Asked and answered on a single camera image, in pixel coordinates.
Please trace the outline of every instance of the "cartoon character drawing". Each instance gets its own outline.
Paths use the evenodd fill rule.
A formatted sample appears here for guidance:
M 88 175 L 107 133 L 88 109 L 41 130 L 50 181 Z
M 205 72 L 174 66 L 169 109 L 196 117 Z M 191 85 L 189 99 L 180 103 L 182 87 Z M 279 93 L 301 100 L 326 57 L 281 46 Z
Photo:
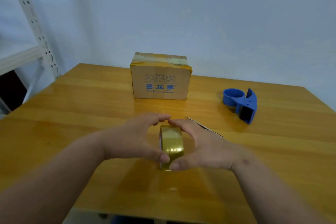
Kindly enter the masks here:
M 146 81 L 147 83 L 149 83 L 149 82 L 155 82 L 155 80 L 154 80 L 154 76 L 151 75 L 151 74 L 146 74 L 146 75 L 145 75 L 145 81 Z
M 166 83 L 174 83 L 175 82 L 175 76 L 173 75 L 167 75 L 166 77 Z
M 156 74 L 155 75 L 155 82 L 165 83 L 165 75 L 163 75 L 163 74 Z

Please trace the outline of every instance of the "brown cardboard box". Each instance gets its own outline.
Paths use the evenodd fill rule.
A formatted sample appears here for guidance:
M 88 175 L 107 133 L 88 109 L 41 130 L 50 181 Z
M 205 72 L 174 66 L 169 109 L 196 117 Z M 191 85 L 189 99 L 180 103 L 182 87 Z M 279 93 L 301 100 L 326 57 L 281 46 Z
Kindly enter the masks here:
M 134 98 L 187 98 L 192 68 L 187 57 L 136 52 L 131 63 Z

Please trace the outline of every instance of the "tape roll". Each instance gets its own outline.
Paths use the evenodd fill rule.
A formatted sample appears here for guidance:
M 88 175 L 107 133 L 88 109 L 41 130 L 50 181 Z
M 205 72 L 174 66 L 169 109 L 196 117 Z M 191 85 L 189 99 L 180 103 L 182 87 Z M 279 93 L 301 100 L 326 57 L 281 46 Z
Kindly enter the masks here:
M 160 128 L 160 148 L 170 157 L 169 163 L 160 163 L 162 170 L 170 171 L 173 160 L 184 155 L 182 131 L 180 128 L 162 125 Z

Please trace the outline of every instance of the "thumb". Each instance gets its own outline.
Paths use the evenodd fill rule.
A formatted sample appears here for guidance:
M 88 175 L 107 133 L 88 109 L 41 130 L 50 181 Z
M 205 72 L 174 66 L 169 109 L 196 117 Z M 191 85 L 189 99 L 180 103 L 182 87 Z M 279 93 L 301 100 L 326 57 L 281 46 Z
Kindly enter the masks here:
M 156 162 L 168 163 L 170 158 L 162 150 L 155 148 L 149 144 L 146 144 L 144 150 L 144 157 Z
M 182 171 L 193 167 L 198 167 L 200 165 L 200 156 L 197 152 L 193 152 L 187 156 L 182 156 L 175 159 L 170 164 L 171 171 Z

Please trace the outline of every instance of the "person's right arm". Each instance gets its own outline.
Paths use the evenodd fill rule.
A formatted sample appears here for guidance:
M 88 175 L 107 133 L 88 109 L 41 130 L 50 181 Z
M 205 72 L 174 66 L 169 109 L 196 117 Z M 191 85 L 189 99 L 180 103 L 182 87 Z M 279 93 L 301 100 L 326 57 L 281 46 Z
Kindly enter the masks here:
M 259 224 L 330 223 L 241 145 L 229 142 L 191 120 L 168 122 L 190 134 L 196 146 L 195 152 L 171 163 L 172 171 L 193 167 L 232 171 Z

